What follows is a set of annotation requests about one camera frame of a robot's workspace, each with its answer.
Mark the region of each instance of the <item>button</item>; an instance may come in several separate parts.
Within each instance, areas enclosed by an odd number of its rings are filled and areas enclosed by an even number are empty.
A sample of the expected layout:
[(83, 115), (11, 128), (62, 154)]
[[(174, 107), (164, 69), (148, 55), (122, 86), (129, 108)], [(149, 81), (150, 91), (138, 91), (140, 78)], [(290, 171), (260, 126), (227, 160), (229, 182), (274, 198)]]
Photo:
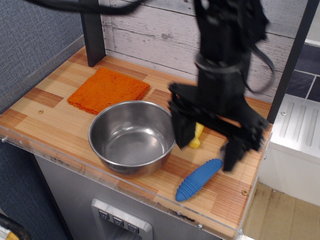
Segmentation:
[(139, 234), (139, 228), (137, 228), (136, 226), (131, 225), (130, 223), (128, 223), (128, 230), (130, 232), (135, 233), (135, 234)]
[(121, 219), (119, 219), (119, 218), (117, 218), (117, 217), (113, 217), (113, 222), (115, 223), (115, 224), (117, 224), (118, 226), (120, 226), (120, 227), (123, 227), (124, 226), (124, 221), (122, 221)]
[(103, 219), (109, 220), (109, 214), (108, 214), (108, 213), (99, 210), (99, 215), (100, 215), (100, 217), (102, 217)]

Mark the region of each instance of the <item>gray fabric wall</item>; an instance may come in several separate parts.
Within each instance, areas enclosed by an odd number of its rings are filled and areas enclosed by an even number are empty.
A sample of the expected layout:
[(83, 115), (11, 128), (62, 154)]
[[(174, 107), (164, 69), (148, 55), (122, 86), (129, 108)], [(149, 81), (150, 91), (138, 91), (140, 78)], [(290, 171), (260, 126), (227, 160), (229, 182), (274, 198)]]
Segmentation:
[[(84, 46), (78, 13), (0, 0), (0, 114)], [(67, 240), (36, 161), (0, 142), (0, 208), (33, 240)]]
[(1, 114), (68, 59), (76, 49), (67, 47), (83, 32), (78, 13), (24, 0), (1, 0), (0, 23)]

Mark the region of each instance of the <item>wooden floor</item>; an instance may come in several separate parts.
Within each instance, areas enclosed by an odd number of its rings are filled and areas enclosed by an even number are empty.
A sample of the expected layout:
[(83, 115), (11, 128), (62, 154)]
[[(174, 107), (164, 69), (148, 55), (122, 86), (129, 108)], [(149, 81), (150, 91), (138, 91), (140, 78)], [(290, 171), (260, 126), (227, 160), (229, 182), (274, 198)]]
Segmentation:
[(320, 206), (259, 183), (243, 229), (254, 240), (320, 240)]

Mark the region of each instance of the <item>wooden countertop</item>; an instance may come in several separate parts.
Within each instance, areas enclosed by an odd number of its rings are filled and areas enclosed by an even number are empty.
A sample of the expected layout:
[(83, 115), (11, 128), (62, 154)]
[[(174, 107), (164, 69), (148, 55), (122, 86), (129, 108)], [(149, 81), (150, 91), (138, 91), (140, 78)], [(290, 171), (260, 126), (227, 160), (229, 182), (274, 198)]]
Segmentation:
[[(168, 109), (172, 82), (195, 84), (154, 69), (106, 56), (95, 67), (88, 67), (85, 48), (57, 68), (10, 109), (0, 115), (0, 137), (92, 180), (130, 195), (160, 211), (192, 225), (201, 223), (214, 235), (234, 239), (241, 228), (262, 152), (250, 151), (232, 172), (216, 173), (191, 199), (176, 202), (176, 190), (198, 166), (216, 158), (225, 136), (204, 128), (197, 149), (177, 146), (165, 166), (152, 175), (124, 179), (114, 176), (92, 151), (88, 130), (95, 115), (67, 103), (98, 68), (109, 68), (151, 85), (144, 100)], [(267, 117), (271, 105), (247, 98), (248, 103)], [(271, 126), (265, 131), (269, 139)]]

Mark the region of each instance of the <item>blue rubber toy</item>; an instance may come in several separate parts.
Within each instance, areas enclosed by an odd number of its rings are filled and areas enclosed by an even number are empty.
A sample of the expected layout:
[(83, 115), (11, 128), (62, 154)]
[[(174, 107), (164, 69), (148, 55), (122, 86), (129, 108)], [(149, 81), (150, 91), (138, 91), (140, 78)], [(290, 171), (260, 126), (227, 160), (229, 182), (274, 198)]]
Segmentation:
[(195, 195), (208, 180), (222, 168), (219, 158), (211, 159), (194, 170), (176, 190), (175, 200), (185, 201)]

